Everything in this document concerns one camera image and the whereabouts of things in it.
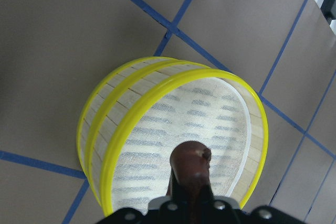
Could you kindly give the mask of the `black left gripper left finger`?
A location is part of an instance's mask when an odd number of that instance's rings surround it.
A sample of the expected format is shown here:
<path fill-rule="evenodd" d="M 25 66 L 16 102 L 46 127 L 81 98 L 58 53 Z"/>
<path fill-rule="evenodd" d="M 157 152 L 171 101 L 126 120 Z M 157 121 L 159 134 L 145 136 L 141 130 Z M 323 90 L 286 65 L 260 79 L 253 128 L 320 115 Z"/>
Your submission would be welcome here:
<path fill-rule="evenodd" d="M 174 174 L 170 175 L 166 195 L 149 202 L 147 218 L 148 223 L 188 223 L 186 191 Z"/>

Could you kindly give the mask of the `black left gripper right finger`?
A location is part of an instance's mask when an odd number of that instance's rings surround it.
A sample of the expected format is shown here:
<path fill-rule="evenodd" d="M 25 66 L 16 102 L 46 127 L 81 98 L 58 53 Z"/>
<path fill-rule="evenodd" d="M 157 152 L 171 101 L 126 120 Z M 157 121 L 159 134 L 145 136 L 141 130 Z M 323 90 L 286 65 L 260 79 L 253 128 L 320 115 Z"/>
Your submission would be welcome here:
<path fill-rule="evenodd" d="M 240 223 L 237 211 L 239 203 L 230 197 L 214 196 L 209 185 L 204 186 L 199 195 L 200 223 Z"/>

